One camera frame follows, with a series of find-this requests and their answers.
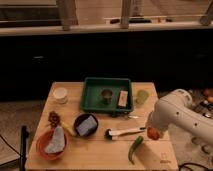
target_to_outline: gray cloth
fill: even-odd
[[[80,136],[86,136],[97,126],[97,122],[95,119],[90,116],[86,120],[84,120],[76,129]]]
[[[63,151],[64,147],[64,130],[61,126],[57,126],[54,130],[50,143],[45,147],[44,151],[47,154],[57,153]]]

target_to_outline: brush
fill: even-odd
[[[134,133],[144,132],[145,130],[146,130],[146,127],[137,127],[137,128],[123,129],[123,130],[107,129],[105,131],[105,138],[110,140],[116,140],[118,136],[120,135],[134,134]]]

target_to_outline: green tray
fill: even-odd
[[[110,89],[113,92],[110,104],[102,102],[101,91]],[[128,91],[127,106],[117,106],[121,90]],[[81,97],[81,109],[85,112],[128,114],[133,111],[132,86],[127,78],[97,78],[87,77],[84,81],[84,88]]]

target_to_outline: black wall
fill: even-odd
[[[0,99],[44,99],[53,81],[126,77],[157,91],[213,85],[213,30],[0,37]]]

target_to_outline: black bowl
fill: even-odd
[[[95,122],[97,123],[97,125],[96,125],[94,128],[89,129],[89,130],[88,130],[88,133],[87,133],[86,135],[83,135],[83,137],[90,136],[90,135],[94,134],[94,133],[97,131],[97,129],[98,129],[98,120],[97,120],[97,118],[96,118],[94,115],[90,114],[90,113],[81,114],[80,116],[78,116],[78,117],[76,118],[76,120],[75,120],[75,122],[74,122],[74,125],[73,125],[75,132],[76,132],[79,136],[81,136],[81,135],[80,135],[80,133],[79,133],[77,127],[78,127],[80,124],[82,124],[83,121],[85,121],[86,119],[88,119],[90,116],[93,117],[93,119],[95,120]]]

